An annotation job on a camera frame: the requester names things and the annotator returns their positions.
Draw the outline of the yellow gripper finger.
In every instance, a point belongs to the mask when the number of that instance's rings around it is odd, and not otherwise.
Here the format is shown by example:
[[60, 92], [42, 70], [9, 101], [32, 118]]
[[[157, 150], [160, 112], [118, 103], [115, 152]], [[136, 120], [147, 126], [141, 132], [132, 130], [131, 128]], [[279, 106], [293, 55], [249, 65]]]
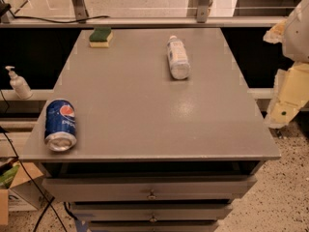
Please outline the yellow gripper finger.
[[281, 44], [284, 39], [284, 31], [287, 20], [284, 19], [272, 26], [263, 36], [263, 41], [270, 44]]
[[309, 64], [294, 63], [287, 71], [279, 69], [267, 108], [266, 125], [271, 129], [288, 126], [308, 102]]

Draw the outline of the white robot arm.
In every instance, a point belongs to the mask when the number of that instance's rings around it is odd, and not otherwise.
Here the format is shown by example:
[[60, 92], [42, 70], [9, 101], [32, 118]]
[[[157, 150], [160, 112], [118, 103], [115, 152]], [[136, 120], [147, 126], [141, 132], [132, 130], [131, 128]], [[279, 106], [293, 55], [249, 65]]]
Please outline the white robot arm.
[[309, 0], [301, 0], [287, 19], [265, 33], [263, 40], [281, 43], [283, 55], [294, 61], [286, 71], [277, 71], [265, 118], [269, 128], [281, 129], [309, 102]]

